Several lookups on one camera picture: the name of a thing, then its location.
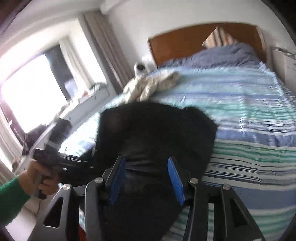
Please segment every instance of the human hand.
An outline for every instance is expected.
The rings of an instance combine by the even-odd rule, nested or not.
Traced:
[[[45,195],[54,194],[58,189],[58,183],[60,180],[57,175],[52,177],[50,171],[41,164],[37,163],[36,160],[32,160],[28,170],[24,171],[18,177],[18,181],[24,192],[28,195],[35,193],[35,182],[39,174],[51,177],[52,179],[45,179],[42,184],[39,184],[38,189],[42,190],[42,193]]]

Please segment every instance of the green sweater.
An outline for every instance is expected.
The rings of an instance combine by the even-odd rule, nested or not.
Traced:
[[[17,177],[0,186],[0,227],[9,224],[29,199]]]

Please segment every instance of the crumpled gray bedding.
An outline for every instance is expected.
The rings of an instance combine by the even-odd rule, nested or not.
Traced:
[[[260,63],[254,49],[245,43],[214,47],[202,50],[192,56],[172,59],[165,62],[163,67],[214,68],[242,66],[250,67]]]

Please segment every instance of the wooden headboard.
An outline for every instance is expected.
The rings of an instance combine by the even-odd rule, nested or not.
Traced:
[[[170,59],[188,57],[203,49],[202,43],[222,27],[239,42],[251,45],[260,60],[266,61],[265,43],[258,26],[246,23],[208,23],[180,28],[148,39],[150,51],[157,65]]]

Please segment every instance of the silver bolt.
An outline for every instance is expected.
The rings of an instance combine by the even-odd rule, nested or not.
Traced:
[[[70,184],[64,184],[63,185],[63,189],[64,190],[69,190],[71,188],[71,185]]]
[[[190,179],[190,183],[192,183],[192,184],[197,184],[197,183],[198,183],[198,179],[196,179],[196,178],[191,178],[191,179]]]
[[[224,190],[229,190],[231,188],[231,186],[229,184],[223,184],[222,188]]]
[[[95,183],[102,183],[103,181],[104,181],[104,179],[101,177],[98,177],[94,180]]]

